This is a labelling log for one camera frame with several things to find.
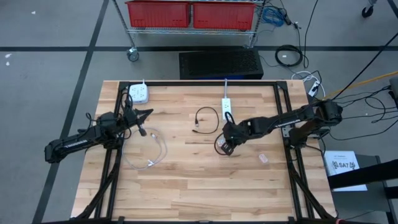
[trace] white power strip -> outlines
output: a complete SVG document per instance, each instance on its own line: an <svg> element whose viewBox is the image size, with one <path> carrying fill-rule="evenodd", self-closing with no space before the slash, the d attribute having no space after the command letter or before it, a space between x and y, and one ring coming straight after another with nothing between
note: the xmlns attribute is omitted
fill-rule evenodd
<svg viewBox="0 0 398 224"><path fill-rule="evenodd" d="M149 99L149 91L148 86L145 84L145 81L142 81L142 84L135 84L130 86L129 92L132 103L142 104L147 103Z"/></svg>
<svg viewBox="0 0 398 224"><path fill-rule="evenodd" d="M230 114L232 114L232 112L231 112L231 100L229 98L222 98L221 99L221 105L223 107L223 120L226 120L225 112L229 112Z"/></svg>
<svg viewBox="0 0 398 224"><path fill-rule="evenodd" d="M319 87L319 84L321 84L319 81L315 81L315 83L313 83L313 85L312 85L312 87L311 87L311 90L310 91L308 91L308 94L310 95L310 96L315 96L315 94L317 94L317 87Z"/></svg>
<svg viewBox="0 0 398 224"><path fill-rule="evenodd" d="M224 98L221 99L221 106L223 109L223 120L226 120L225 118L225 113L229 112L230 114L232 114L231 112L231 100L229 98L226 97L226 87L227 87L227 79L225 79L225 84L224 84Z"/></svg>

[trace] black floor stripe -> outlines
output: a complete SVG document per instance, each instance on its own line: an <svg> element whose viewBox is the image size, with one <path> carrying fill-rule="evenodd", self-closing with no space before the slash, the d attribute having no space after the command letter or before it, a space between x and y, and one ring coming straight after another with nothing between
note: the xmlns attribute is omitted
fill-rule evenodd
<svg viewBox="0 0 398 224"><path fill-rule="evenodd" d="M0 52L86 52L88 47L0 47Z"/></svg>
<svg viewBox="0 0 398 224"><path fill-rule="evenodd" d="M387 1L390 4L390 7L391 7L392 11L394 12L396 17L398 18L398 7L395 4L394 0L387 0Z"/></svg>
<svg viewBox="0 0 398 224"><path fill-rule="evenodd" d="M280 46L256 46L261 51L275 51ZM307 46L307 51L379 51L382 46ZM86 52L89 47L0 47L0 52ZM94 52L123 52L131 47L94 47ZM163 46L163 47L138 47L139 52L183 52L202 50L233 50L242 46ZM398 51L398 46L388 46L385 51Z"/></svg>
<svg viewBox="0 0 398 224"><path fill-rule="evenodd" d="M65 138L69 135L70 127L72 125L73 117L76 112L76 107L79 102L80 93L83 89L83 84L85 82L88 67L90 66L91 58L93 56L94 47L98 40L98 35L100 34L101 26L104 20L105 12L108 7L109 0L103 0L103 4L101 10L99 12L99 16L97 22L95 24L93 35L91 36L90 45L88 47L88 51L86 53L85 61L83 62L83 66L80 70L79 78L75 87L75 91L73 92L72 100L69 105L67 117L65 118L65 122L63 124L61 138ZM47 174L47 178L45 180L44 188L42 191L42 195L40 196L39 203L36 208L35 215L33 217L32 223L41 223L44 217L45 209L50 199L50 194L55 182L55 177L57 176L59 164L51 164L49 173Z"/></svg>

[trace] metal wire rack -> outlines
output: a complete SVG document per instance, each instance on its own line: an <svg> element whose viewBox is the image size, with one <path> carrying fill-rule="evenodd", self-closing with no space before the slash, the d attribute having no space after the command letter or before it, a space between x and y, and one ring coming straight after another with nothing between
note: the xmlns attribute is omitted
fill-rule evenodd
<svg viewBox="0 0 398 224"><path fill-rule="evenodd" d="M180 1L180 0L161 0L161 1ZM250 2L261 4L259 14L261 15L267 0L187 0L189 2ZM249 47L254 47L257 30L260 25L261 17L257 17L256 24L251 30L238 30L238 29L196 29L192 26L193 19L190 19L191 24L187 28L173 28L173 27L132 27L128 28L127 24L121 14L120 8L116 0L112 0L118 16L122 22L125 33L130 40L131 48L127 51L127 57L130 61L135 62L139 58L137 47L131 34L200 34L200 35L238 35L249 37Z"/></svg>

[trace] white cable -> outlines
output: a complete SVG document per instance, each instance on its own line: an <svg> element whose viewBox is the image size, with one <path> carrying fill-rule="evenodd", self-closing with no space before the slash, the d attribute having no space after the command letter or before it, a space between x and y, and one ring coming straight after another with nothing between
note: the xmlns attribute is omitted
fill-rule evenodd
<svg viewBox="0 0 398 224"><path fill-rule="evenodd" d="M300 74L300 73L306 73L306 74L308 74L306 77L304 77L304 78L302 79L303 82L310 81L311 79L315 79L316 81L319 82L319 79L318 79L317 77L313 76L313 75L312 75L312 72L309 72L309 71L300 71L300 72L294 73L294 74L292 75L292 80L294 79L294 76L295 76L295 75ZM325 92L325 89L323 88L322 83L320 84L320 86L321 86L321 89L322 89L322 92L323 92L323 97L326 97L326 92Z"/></svg>
<svg viewBox="0 0 398 224"><path fill-rule="evenodd" d="M157 143L157 144L159 145L159 147L160 147L159 155L156 157L156 159L155 159L154 161L151 161L151 160L148 159L148 165L147 165L147 166L145 166L145 167L135 167L135 166L127 159L127 157L124 155L124 145L125 145L125 143L126 143L126 140L125 140L124 143L123 143L123 146L122 146L122 156L123 156L124 160L129 164L129 166L130 166L132 169L135 169L135 170L146 170L146 169L148 169L149 167L154 166L154 165L160 163L160 162L166 157L167 152L168 152L167 145L166 145L166 141L164 140L164 135L163 135L159 130L157 130L157 129L155 129L155 128L145 128L145 129L146 129L146 130L157 131L157 132L159 133L159 136L160 136L160 137L162 138L162 140L163 140L163 144L164 144L164 147L165 147L165 153L164 153L164 155L161 157L161 155L162 155L162 153L163 153L162 143L159 141L159 138L158 138L155 134L151 134L152 138L155 139L156 143ZM133 133L131 133L131 138L133 137L134 133L136 133L136 132L138 132L138 129L135 130Z"/></svg>

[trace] black metal table frame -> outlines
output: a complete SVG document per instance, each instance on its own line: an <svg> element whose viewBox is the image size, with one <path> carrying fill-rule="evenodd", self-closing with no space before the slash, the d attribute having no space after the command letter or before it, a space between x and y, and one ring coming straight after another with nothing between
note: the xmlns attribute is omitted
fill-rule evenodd
<svg viewBox="0 0 398 224"><path fill-rule="evenodd" d="M119 114L119 110L121 108L121 103L123 101L123 93L129 91L129 87L133 84L140 84L141 82L119 82L118 86L118 94L116 97L116 103L114 107L114 114ZM218 81L203 81L203 82L151 82L151 81L146 81L147 86L223 86L224 85L224 80ZM271 86L273 87L274 94L275 94L275 102L277 106L277 112L278 114L282 114L282 102L281 102L281 97L279 95L279 90L282 90L283 96L285 99L285 104L286 104L286 110L291 111L292 110L292 105L290 103L290 97L289 97L289 92L287 89L287 83L286 81L274 81L274 82L269 82L269 81L264 81L264 82L242 82L242 81L230 81L228 82L229 86ZM285 142L288 141L287 137L284 137L282 134L282 139L284 143L284 149L285 149L285 156L286 156L286 163L287 163L287 168L288 168L288 173L289 173L289 180L290 180L290 188L292 192L292 198L293 198L293 203L294 203L294 209L295 209L295 216L296 219L303 218L302 216L302 211L301 211L301 206L300 206L300 199L299 199L299 192L297 190L297 184L296 181L293 179L293 177L290 174L290 169L294 169L294 166L290 166L289 163L292 162L292 156L290 151L292 150L290 146L287 146ZM101 218L101 210L103 206L103 197L100 199L98 202L96 208L95 208L95 214L94 214L94 219L89 219L89 220L73 220L75 223L109 223L109 221L112 219L112 214L113 214L113 208L114 208L114 201L116 198L116 189L117 189L117 184L118 184L118 176L119 176L119 169L120 169L120 164L121 164L121 159L122 159L122 153L121 153L121 147L119 149L114 149L116 151L116 157L114 161L114 167L116 168L116 173L114 176L114 179L111 183L111 190L109 194L109 201L108 201L108 207L106 211L106 216ZM301 155L301 151L299 149L295 150L296 156L297 156L297 167L298 171L300 173L301 179L304 182L306 186L307 184L307 177L305 175L305 168L303 164L303 159ZM111 163L111 155L112 151L108 150L106 151L106 155L104 158L104 166L103 166L103 171L101 175L101 182L99 188L103 186L105 183L107 177L108 177L108 172L109 172L109 165ZM307 214L308 218L314 218L313 214L313 209L311 203L308 201L307 196L305 195L305 204L307 207ZM191 223L209 223L209 222L201 222L201 221L196 221L196 222L185 222L185 221L180 221L180 222L163 222L163 221L124 221L124 217L120 217L118 221L114 221L115 223L178 223L178 224L191 224ZM282 223L294 223L294 219L292 217L289 217L288 221L282 221L282 222L212 222L212 223L253 223L253 224L282 224Z"/></svg>

